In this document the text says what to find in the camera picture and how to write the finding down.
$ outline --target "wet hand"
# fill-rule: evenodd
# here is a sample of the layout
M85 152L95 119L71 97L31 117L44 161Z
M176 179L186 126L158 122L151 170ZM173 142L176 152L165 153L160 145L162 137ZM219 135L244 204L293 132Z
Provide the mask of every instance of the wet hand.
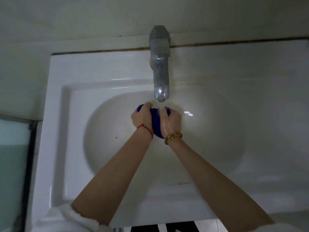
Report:
M144 124L153 133L150 108L152 108L152 104L145 103L139 112L136 110L133 112L131 119L135 127L139 127L141 124Z
M181 115L178 111L173 109L170 110L171 114L168 116L165 107L164 109L159 109L160 129L164 138L168 135L174 134L175 132L181 132Z

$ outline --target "blue object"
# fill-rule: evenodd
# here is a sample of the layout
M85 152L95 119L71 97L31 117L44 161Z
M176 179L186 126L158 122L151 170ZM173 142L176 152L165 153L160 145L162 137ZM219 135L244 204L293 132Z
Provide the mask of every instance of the blue object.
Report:
M139 105L136 109L137 112L139 112L141 110L141 107L143 106ZM171 114L171 110L166 107L166 111L168 113L168 116ZM161 130L160 130L160 115L159 115L159 111L157 108L150 108L150 113L151 113L151 119L152 119L152 129L154 131L154 135L156 135L159 138L163 138L162 134L161 134Z

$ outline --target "white ceramic sink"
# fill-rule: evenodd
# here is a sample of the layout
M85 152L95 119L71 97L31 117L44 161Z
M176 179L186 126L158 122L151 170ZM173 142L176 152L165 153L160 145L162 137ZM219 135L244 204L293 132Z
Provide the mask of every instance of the white ceramic sink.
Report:
M171 49L170 98L183 139L268 213L309 209L307 41ZM71 202L154 107L149 51L53 56L33 222ZM186 170L154 137L111 222L138 226L216 218Z

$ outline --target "forearm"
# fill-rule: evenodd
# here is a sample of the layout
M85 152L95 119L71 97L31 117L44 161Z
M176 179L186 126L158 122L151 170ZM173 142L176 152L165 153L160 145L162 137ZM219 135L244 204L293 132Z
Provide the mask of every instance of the forearm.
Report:
M137 129L73 201L73 209L86 218L108 226L150 142L149 131L142 127Z
M168 144L189 172L204 200L229 232L251 231L274 223L249 195L182 139L175 138Z

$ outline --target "chrome faucet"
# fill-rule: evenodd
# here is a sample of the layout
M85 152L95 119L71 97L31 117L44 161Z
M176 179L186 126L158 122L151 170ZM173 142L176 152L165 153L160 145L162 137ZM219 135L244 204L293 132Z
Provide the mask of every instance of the chrome faucet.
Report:
M163 25L156 25L149 35L151 66L154 71L154 97L164 102L170 96L170 81L168 78L168 57L171 37Z

